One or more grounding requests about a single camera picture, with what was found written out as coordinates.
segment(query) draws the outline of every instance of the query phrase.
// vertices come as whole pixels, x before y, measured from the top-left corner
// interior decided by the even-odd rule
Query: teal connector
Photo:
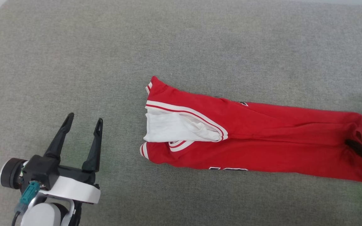
[[[40,191],[40,184],[36,181],[30,182],[27,186],[25,192],[23,192],[22,197],[19,200],[19,203],[15,207],[15,212],[20,212],[20,215],[23,215],[27,208],[29,207],[30,202],[37,193]]]

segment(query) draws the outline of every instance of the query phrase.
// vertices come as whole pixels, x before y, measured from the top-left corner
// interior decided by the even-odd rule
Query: gray upholstery
[[[249,0],[9,0],[0,9],[0,168],[62,164],[104,119],[97,205],[81,225],[362,225],[362,183],[156,165],[139,154],[152,75],[192,93],[362,113],[362,5]],[[0,186],[0,226],[19,200]]]

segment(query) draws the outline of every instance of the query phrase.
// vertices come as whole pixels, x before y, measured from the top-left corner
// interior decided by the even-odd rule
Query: red jersey
[[[179,91],[153,77],[141,154],[194,169],[297,172],[362,181],[362,115],[234,102]]]

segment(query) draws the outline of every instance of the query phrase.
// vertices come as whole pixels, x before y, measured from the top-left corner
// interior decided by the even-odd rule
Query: white lining
[[[178,112],[163,113],[156,111],[152,114],[146,113],[146,136],[147,142],[173,142],[175,140],[190,141],[218,141],[221,134],[207,124],[186,114]]]
[[[151,107],[151,106],[145,106],[146,109],[152,109],[152,110],[157,110],[157,111],[161,111],[161,112],[165,112],[165,113],[174,113],[174,111],[171,110],[182,110],[184,112],[180,112],[180,115],[188,115],[190,117],[193,117],[195,119],[198,119],[200,122],[206,124],[209,127],[212,127],[213,129],[215,129],[218,133],[219,133],[219,140],[214,141],[214,142],[219,142],[221,140],[225,140],[228,138],[228,132],[226,129],[224,129],[222,126],[220,126],[219,124],[217,124],[216,122],[214,122],[213,120],[211,120],[210,118],[208,118],[207,116],[203,115],[202,113],[189,108],[189,107],[182,107],[182,106],[176,106],[176,105],[170,105],[167,103],[163,103],[163,102],[158,102],[158,101],[152,101],[152,100],[147,100],[146,102],[147,105],[153,105],[153,106],[157,106],[157,107]]]

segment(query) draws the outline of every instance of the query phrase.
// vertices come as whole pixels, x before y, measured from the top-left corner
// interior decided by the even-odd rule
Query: white robot part
[[[3,185],[3,183],[1,182],[1,175],[3,174],[3,169],[4,169],[5,165],[6,165],[6,163],[8,163],[8,161],[9,161],[9,160],[7,160],[7,161],[4,163],[3,167],[2,167],[1,170],[0,170],[0,185]]]
[[[95,186],[64,176],[58,177],[51,190],[40,190],[39,193],[86,203],[98,203],[101,194],[100,190]]]
[[[61,212],[51,203],[40,203],[26,211],[20,226],[60,226]]]
[[[52,217],[52,218],[59,218],[60,222],[59,224],[57,224],[57,226],[68,226],[69,225],[69,222],[71,221],[71,218],[72,218],[72,215],[75,214],[75,204],[74,204],[74,201],[72,199],[66,199],[64,197],[57,197],[57,196],[49,196],[49,195],[45,195],[41,192],[39,192],[36,197],[34,199],[32,199],[32,201],[30,202],[29,204],[29,207],[26,211],[26,213],[23,215],[23,218],[22,218],[22,224],[21,226],[27,226],[27,225],[33,225],[34,222],[32,222],[32,218],[29,218],[29,217],[25,217],[26,215],[29,215],[31,213],[34,213],[36,212],[36,214],[39,214],[39,211],[43,211],[43,209],[40,209],[38,206],[41,205],[41,204],[49,204],[49,205],[52,205],[54,207],[56,207],[54,204],[52,203],[44,203],[44,200],[45,198],[52,198],[52,199],[58,199],[58,200],[64,200],[66,202],[69,203],[69,211],[68,213],[66,213],[65,216],[63,216],[63,219],[61,221],[61,212],[59,213],[59,215],[57,214],[54,214],[54,215],[49,215],[49,217]]]

